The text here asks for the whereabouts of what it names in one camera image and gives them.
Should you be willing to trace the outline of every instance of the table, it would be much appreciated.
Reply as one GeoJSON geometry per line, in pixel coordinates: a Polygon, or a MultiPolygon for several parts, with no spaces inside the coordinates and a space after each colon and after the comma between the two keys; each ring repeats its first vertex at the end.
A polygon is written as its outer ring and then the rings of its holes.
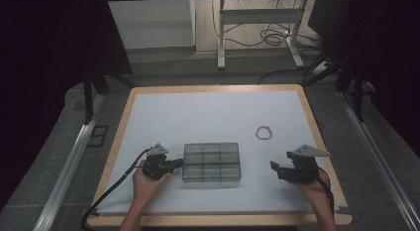
{"type": "MultiPolygon", "coordinates": [[[[195,93],[195,92],[248,92],[248,91],[296,91],[310,130],[314,137],[316,146],[326,151],[321,134],[312,115],[309,103],[301,86],[295,84],[287,85],[212,85],[212,86],[164,86],[164,87],[144,87],[132,90],[122,119],[120,121],[114,143],[109,154],[105,170],[99,182],[95,198],[96,200],[104,191],[108,179],[115,164],[117,155],[122,144],[124,132],[130,118],[137,94],[155,94],[155,93],[195,93]]],[[[329,158],[322,158],[325,169],[330,176],[332,190],[335,193],[336,202],[340,206],[339,213],[335,214],[337,224],[350,224],[352,216],[343,213],[349,207],[346,198],[343,195],[339,181],[334,172],[334,168],[329,158]]],[[[120,225],[124,216],[90,216],[88,223],[92,226],[115,226],[120,225]]],[[[256,225],[300,225],[316,222],[316,217],[312,212],[304,213],[247,213],[247,214],[160,214],[144,216],[141,222],[142,226],[256,226],[256,225]]]]}

